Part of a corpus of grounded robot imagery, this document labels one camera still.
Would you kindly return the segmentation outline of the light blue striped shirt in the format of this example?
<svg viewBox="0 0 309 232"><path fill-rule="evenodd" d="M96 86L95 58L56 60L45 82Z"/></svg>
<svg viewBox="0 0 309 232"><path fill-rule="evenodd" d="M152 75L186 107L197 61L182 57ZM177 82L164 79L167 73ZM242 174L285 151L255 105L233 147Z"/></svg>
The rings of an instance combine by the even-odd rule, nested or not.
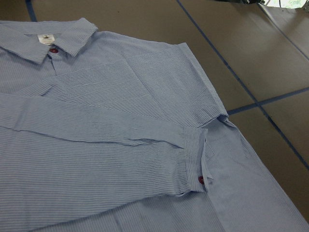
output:
<svg viewBox="0 0 309 232"><path fill-rule="evenodd" d="M306 232L187 44L0 23L3 232Z"/></svg>

